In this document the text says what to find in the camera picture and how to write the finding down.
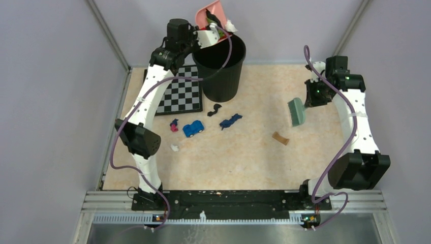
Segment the pink dustpan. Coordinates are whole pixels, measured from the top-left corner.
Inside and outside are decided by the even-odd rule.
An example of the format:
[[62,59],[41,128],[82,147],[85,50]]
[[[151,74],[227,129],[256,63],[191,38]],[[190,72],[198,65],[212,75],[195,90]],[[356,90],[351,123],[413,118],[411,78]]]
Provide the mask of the pink dustpan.
[[238,31],[232,21],[225,15],[221,1],[214,1],[198,10],[195,15],[195,23],[200,30],[209,30],[210,25],[213,24],[230,35]]

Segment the teal hand brush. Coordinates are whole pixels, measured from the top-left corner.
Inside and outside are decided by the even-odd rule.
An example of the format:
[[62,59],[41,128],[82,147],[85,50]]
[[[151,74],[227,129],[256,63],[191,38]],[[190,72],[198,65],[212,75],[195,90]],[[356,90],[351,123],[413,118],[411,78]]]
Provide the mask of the teal hand brush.
[[305,122],[305,106],[302,100],[298,97],[288,103],[291,114],[292,127],[301,126]]

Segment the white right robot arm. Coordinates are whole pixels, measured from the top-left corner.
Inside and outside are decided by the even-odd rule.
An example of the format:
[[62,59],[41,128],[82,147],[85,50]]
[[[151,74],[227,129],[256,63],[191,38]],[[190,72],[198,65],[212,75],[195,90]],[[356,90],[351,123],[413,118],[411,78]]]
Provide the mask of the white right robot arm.
[[312,209],[320,199],[347,190],[373,189],[391,161],[382,154],[370,129],[365,106],[365,82],[362,75],[352,74],[346,56],[333,56],[324,62],[312,62],[306,68],[312,75],[306,84],[306,101],[300,111],[333,103],[340,119],[344,144],[318,178],[307,181],[308,190],[298,195],[304,209]]

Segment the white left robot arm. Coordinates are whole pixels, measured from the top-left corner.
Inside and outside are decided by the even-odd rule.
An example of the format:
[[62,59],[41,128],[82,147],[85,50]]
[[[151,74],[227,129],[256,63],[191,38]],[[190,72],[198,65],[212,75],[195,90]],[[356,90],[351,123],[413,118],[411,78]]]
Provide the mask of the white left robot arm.
[[185,19],[169,20],[167,35],[151,54],[145,81],[135,103],[124,119],[115,122],[116,138],[121,139],[132,155],[136,163],[133,169],[140,177],[135,200],[151,210],[157,210],[163,204],[156,163],[161,138],[151,130],[153,119],[166,88],[185,58],[199,48],[194,26]]

